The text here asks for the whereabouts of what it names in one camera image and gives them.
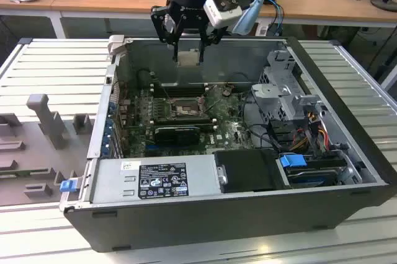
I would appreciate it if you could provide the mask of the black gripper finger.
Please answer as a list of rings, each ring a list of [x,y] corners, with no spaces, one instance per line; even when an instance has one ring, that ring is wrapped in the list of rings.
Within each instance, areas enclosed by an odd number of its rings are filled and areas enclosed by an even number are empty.
[[[228,29],[227,27],[214,29],[209,35],[207,35],[205,28],[199,29],[200,42],[199,42],[198,52],[199,52],[200,63],[202,63],[204,60],[205,48],[210,45],[219,44],[223,36],[227,33],[227,29]]]
[[[166,28],[165,20],[169,9],[167,6],[153,6],[151,8],[151,20],[155,31],[158,34],[159,41],[174,47],[173,61],[178,61],[178,44],[181,34],[179,32],[170,32]]]

